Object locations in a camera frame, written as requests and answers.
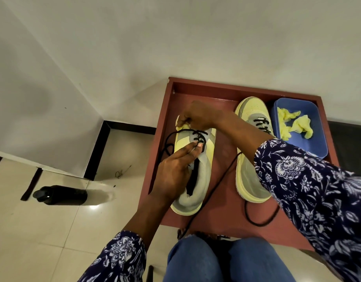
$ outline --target jeans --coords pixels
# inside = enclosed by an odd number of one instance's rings
[[[273,247],[261,238],[245,238],[229,250],[233,282],[295,282]],[[164,282],[222,282],[218,259],[199,237],[180,240],[170,251]]]

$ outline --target sneaker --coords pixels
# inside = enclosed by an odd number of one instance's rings
[[[239,118],[259,128],[263,132],[273,134],[272,122],[264,102],[256,97],[244,99],[235,110]],[[271,194],[260,184],[255,167],[244,156],[239,155],[236,165],[236,189],[241,197],[253,203],[262,203]]]
[[[191,216],[197,213],[202,206],[211,179],[214,144],[216,142],[215,128],[210,128],[206,131],[189,131],[189,129],[188,124],[177,128],[177,130],[185,131],[176,134],[174,152],[195,140],[203,142],[203,151],[188,166],[191,176],[187,187],[184,193],[171,205],[171,209],[175,213],[183,216]]]

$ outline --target sneaker tongue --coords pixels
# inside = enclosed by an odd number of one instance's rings
[[[268,118],[261,114],[261,113],[256,113],[256,114],[252,114],[252,115],[249,115],[249,118],[247,120],[247,123],[249,123],[250,125],[254,126],[254,127],[268,127],[268,130],[271,132],[271,134],[273,134],[273,131],[272,131],[272,127],[268,124],[263,124],[262,121],[254,121],[254,120],[268,120]]]

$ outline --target wooden tray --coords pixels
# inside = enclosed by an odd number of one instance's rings
[[[169,77],[139,204],[153,187],[157,172],[157,160],[164,147],[164,140],[169,133],[175,131],[176,118],[187,104],[198,99],[220,109],[235,110],[240,101],[250,96],[262,99],[268,109],[273,106],[275,100],[282,97],[308,100],[316,104],[319,108],[328,144],[329,153],[325,160],[338,165],[321,97]],[[208,192],[228,168],[236,153],[236,147],[231,144],[230,140],[217,131]],[[260,223],[269,218],[276,207],[277,202],[271,198],[262,204],[250,203],[248,212],[253,221]],[[189,219],[190,217],[178,215],[169,209],[161,224],[184,228]],[[235,166],[231,168],[231,171],[216,189],[208,204],[195,218],[191,229],[236,238],[263,237],[270,243],[313,250],[309,242],[298,232],[282,210],[266,227],[255,227],[246,220],[244,200],[239,196],[235,188]]]

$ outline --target floral print sleeve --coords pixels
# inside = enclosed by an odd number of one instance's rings
[[[255,169],[295,227],[345,281],[361,281],[361,177],[271,139]]]
[[[119,232],[89,266],[79,282],[142,281],[147,254],[135,233]]]

